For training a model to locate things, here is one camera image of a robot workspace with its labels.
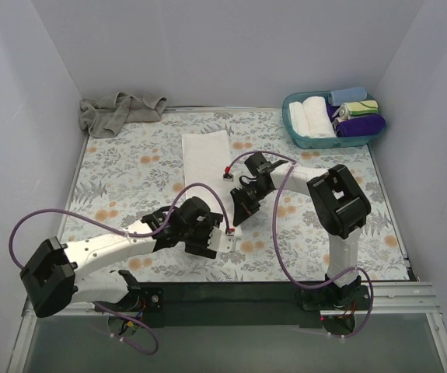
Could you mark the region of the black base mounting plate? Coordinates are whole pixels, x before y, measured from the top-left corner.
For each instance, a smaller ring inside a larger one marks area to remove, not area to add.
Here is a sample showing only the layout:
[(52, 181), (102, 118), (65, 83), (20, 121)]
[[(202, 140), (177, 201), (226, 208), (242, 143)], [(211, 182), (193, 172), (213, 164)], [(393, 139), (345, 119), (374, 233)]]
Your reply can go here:
[(135, 288), (118, 303), (98, 302), (97, 312), (111, 310), (138, 317), (152, 328), (168, 326), (298, 326), (335, 332), (354, 330), (351, 311), (306, 305), (301, 288), (289, 282), (153, 284)]

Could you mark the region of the aluminium frame rail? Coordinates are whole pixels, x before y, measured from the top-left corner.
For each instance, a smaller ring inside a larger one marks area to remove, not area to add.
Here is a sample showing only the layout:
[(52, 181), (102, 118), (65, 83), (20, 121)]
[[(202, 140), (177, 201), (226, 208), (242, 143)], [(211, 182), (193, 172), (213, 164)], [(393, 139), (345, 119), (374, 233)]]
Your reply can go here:
[(430, 284), (378, 283), (372, 312), (311, 309), (289, 283), (160, 284), (155, 330), (87, 305), (46, 319), (26, 310), (11, 372), (447, 372), (447, 332)]

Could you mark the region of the crumpled grey towel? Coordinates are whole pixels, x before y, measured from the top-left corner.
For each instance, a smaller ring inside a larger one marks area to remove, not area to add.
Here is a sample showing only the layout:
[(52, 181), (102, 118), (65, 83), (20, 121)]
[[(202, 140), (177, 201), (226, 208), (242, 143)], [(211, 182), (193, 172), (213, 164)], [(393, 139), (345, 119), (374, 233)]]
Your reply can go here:
[(165, 96), (135, 96), (125, 92), (82, 99), (79, 127), (93, 138), (114, 138), (125, 124), (160, 121), (167, 104)]

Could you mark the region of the white towel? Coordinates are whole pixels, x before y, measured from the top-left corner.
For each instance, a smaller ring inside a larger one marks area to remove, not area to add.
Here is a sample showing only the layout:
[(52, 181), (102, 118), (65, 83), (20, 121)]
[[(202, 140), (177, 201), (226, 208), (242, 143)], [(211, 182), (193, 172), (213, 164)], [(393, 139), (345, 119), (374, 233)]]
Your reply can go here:
[(309, 138), (311, 133), (306, 112), (302, 103), (295, 101), (288, 104), (293, 131), (301, 137)]
[(303, 103), (311, 138), (334, 138), (333, 125), (322, 96), (310, 96)]
[(234, 207), (230, 191), (234, 183), (224, 181), (225, 167), (232, 161), (229, 136), (226, 131), (182, 136), (185, 185), (203, 183), (222, 200), (233, 228)]

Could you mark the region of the rolled purple towel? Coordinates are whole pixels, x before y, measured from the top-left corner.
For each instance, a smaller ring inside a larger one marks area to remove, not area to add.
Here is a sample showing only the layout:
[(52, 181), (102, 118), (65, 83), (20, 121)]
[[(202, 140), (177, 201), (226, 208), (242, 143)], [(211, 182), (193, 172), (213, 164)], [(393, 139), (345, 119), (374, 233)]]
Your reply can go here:
[(373, 136), (382, 132), (386, 128), (386, 120), (377, 114), (369, 114), (360, 117), (352, 117), (344, 120), (332, 115), (339, 106), (327, 105), (327, 112), (333, 125), (334, 133), (339, 138)]

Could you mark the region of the rolled light blue towel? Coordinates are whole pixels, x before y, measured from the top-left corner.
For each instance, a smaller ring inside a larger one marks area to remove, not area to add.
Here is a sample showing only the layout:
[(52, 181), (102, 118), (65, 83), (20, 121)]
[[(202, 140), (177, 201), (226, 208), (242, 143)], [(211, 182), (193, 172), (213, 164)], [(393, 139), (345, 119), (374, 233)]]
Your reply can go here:
[(327, 101), (331, 106), (341, 106), (344, 103), (365, 100), (367, 95), (368, 93), (364, 87), (351, 87), (330, 91)]

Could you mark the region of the rolled green striped towel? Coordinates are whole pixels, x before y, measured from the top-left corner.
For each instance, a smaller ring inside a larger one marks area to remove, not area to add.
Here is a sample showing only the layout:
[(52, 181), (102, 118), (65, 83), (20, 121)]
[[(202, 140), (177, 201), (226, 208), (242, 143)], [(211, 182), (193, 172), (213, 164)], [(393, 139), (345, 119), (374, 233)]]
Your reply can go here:
[(375, 100), (362, 100), (356, 102), (343, 103), (332, 115), (333, 118), (339, 117), (344, 120), (352, 117), (360, 117), (379, 112), (378, 103)]

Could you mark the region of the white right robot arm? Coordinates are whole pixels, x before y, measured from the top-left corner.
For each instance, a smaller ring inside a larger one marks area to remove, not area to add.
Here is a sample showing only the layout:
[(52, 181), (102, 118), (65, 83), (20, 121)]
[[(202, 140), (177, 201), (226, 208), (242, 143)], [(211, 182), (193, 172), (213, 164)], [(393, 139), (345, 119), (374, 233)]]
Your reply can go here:
[(256, 214), (261, 201), (272, 192), (288, 190), (310, 197), (328, 234), (330, 262), (324, 282), (300, 287), (304, 303), (351, 311), (367, 306), (370, 293), (361, 283), (358, 246), (372, 208), (347, 166), (312, 169), (284, 156), (270, 162), (265, 155), (247, 152), (241, 156), (250, 172), (248, 176), (234, 175), (230, 166), (225, 168), (224, 180), (235, 184), (230, 192), (233, 225), (239, 226)]

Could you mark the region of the teal plastic basket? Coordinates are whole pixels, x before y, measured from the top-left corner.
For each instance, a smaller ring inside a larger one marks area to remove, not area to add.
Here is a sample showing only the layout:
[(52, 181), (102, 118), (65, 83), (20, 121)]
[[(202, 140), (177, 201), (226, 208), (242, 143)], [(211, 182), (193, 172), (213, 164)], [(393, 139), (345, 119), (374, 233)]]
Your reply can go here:
[(341, 121), (333, 127), (334, 136), (328, 138), (312, 138), (300, 136), (292, 126), (289, 104), (303, 102), (310, 96), (320, 96), (327, 100), (330, 91), (297, 92), (287, 96), (282, 103), (282, 122), (294, 145), (303, 149), (346, 148), (367, 145), (380, 138), (387, 129), (385, 119), (379, 114), (367, 117), (355, 117)]

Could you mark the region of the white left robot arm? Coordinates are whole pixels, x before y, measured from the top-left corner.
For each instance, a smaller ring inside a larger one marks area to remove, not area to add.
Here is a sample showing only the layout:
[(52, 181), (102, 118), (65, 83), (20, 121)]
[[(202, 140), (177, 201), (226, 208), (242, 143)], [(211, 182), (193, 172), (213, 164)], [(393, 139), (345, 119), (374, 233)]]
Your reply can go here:
[(182, 242), (187, 253), (216, 257), (225, 234), (226, 216), (213, 212), (199, 197), (179, 207), (161, 207), (126, 228), (77, 242), (45, 239), (20, 271), (20, 278), (36, 315), (49, 317), (74, 302), (107, 302), (124, 311), (140, 300), (130, 279), (115, 290), (86, 290), (86, 276), (133, 256), (149, 255)]

